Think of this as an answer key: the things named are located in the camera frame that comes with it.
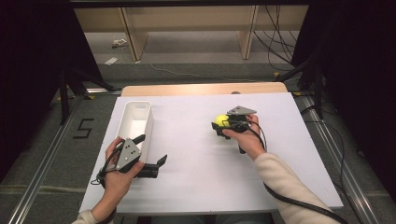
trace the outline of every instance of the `metal rail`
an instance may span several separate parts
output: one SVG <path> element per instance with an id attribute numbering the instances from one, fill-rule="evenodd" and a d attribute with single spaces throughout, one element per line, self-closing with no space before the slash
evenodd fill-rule
<path id="1" fill-rule="evenodd" d="M 42 162 L 40 163 L 26 191 L 23 193 L 23 196 L 21 197 L 21 200 L 16 206 L 8 224 L 21 224 L 25 220 L 35 200 L 35 196 L 40 190 L 40 186 L 43 183 L 47 175 L 47 172 L 49 171 L 52 165 L 53 159 L 55 158 L 59 147 L 62 145 L 62 142 L 64 140 L 64 135 L 69 129 L 71 120 L 73 119 L 73 116 L 76 113 L 78 106 L 81 104 L 83 98 L 84 96 L 80 95 L 80 96 L 76 96 L 75 99 L 73 100 L 70 116 L 65 121 L 65 123 L 61 125 L 61 127 L 58 129 L 58 132 L 56 133 L 54 139 L 52 140 L 46 155 L 44 156 Z"/>
<path id="2" fill-rule="evenodd" d="M 307 107 L 314 104 L 311 98 L 305 98 L 304 103 Z M 318 115 L 311 111 L 310 113 L 311 118 L 314 121 L 321 122 Z M 323 142 L 326 145 L 326 148 L 329 150 L 330 155 L 339 172 L 341 172 L 341 167 L 343 163 L 343 172 L 341 173 L 344 184 L 346 189 L 350 193 L 350 197 L 355 204 L 355 207 L 360 215 L 361 221 L 363 223 L 379 223 L 375 212 L 373 211 L 373 207 L 370 205 L 370 202 L 367 200 L 366 196 L 364 195 L 361 187 L 358 184 L 355 176 L 352 174 L 352 171 L 349 169 L 349 166 L 345 160 L 343 160 L 343 149 L 340 149 L 336 144 L 334 139 L 332 138 L 331 133 L 329 132 L 328 127 L 325 123 L 316 123 L 316 127 L 318 129 L 319 134 L 321 135 Z"/>

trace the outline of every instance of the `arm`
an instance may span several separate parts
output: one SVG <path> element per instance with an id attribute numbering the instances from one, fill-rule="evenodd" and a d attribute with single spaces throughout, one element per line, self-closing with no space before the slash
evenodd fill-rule
<path id="1" fill-rule="evenodd" d="M 106 150 L 106 159 L 116 149 L 121 142 L 121 138 L 117 137 Z M 117 157 L 114 157 L 109 164 L 115 164 Z M 78 215 L 78 220 L 73 224 L 98 223 L 106 220 L 116 209 L 121 199 L 128 193 L 134 177 L 142 170 L 145 164 L 142 161 L 137 162 L 132 169 L 126 173 L 118 171 L 106 174 L 105 193 L 99 203 L 91 210 L 84 211 Z"/>
<path id="2" fill-rule="evenodd" d="M 251 122 L 250 128 L 260 133 L 259 119 L 255 115 L 247 116 Z M 330 211 L 330 208 L 309 190 L 298 176 L 278 156 L 266 153 L 260 140 L 251 131 L 236 133 L 223 130 L 223 133 L 234 138 L 249 157 L 255 162 L 262 181 L 276 193 L 294 200 L 311 203 Z M 276 200 L 276 206 L 286 223 L 338 223 L 317 212 L 283 203 Z"/>

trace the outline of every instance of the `right hand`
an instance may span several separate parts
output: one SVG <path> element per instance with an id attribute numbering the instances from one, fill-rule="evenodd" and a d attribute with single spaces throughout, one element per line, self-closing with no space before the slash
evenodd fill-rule
<path id="1" fill-rule="evenodd" d="M 250 122 L 250 128 L 260 134 L 260 128 L 257 124 L 259 124 L 259 118 L 256 115 L 247 115 L 247 121 Z M 256 160 L 256 158 L 261 155 L 262 153 L 265 153 L 264 148 L 262 147 L 262 143 L 260 142 L 260 139 L 254 135 L 253 132 L 250 130 L 247 130 L 243 133 L 236 133 L 233 130 L 230 129 L 223 129 L 222 132 L 235 139 L 239 146 L 246 151 L 246 153 L 249 155 L 249 157 L 252 160 Z"/>

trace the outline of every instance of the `metal bracket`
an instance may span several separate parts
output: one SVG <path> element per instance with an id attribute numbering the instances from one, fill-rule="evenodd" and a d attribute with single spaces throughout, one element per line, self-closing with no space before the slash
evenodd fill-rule
<path id="1" fill-rule="evenodd" d="M 119 160 L 117 161 L 116 170 L 122 173 L 128 172 L 131 167 L 137 163 L 141 154 L 140 149 L 131 138 L 125 139 Z"/>
<path id="2" fill-rule="evenodd" d="M 227 112 L 227 114 L 229 115 L 248 115 L 248 114 L 256 114 L 256 113 L 257 113 L 256 110 L 252 110 L 240 105 Z"/>

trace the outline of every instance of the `left hand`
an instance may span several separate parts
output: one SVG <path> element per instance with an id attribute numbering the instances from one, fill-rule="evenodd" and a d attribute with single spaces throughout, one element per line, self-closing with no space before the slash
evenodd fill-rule
<path id="1" fill-rule="evenodd" d="M 121 138 L 117 137 L 106 150 L 106 160 L 121 142 Z M 114 156 L 109 162 L 115 164 L 118 156 Z M 128 193 L 134 177 L 139 174 L 145 163 L 138 161 L 128 173 L 123 174 L 118 171 L 112 171 L 106 174 L 105 178 L 105 194 L 100 202 L 91 210 L 93 217 L 101 222 L 108 218 L 113 210 L 120 203 L 121 199 Z"/>
<path id="2" fill-rule="evenodd" d="M 106 160 L 111 155 L 111 153 L 116 149 L 117 145 L 121 142 L 121 138 L 117 137 L 106 150 Z M 115 164 L 117 162 L 118 155 L 114 156 L 110 161 L 110 164 Z M 128 192 L 134 177 L 139 174 L 145 163 L 138 161 L 128 173 L 120 173 L 118 171 L 109 172 L 106 174 L 105 181 L 105 195 L 109 195 L 116 199 L 122 199 L 123 196 Z"/>

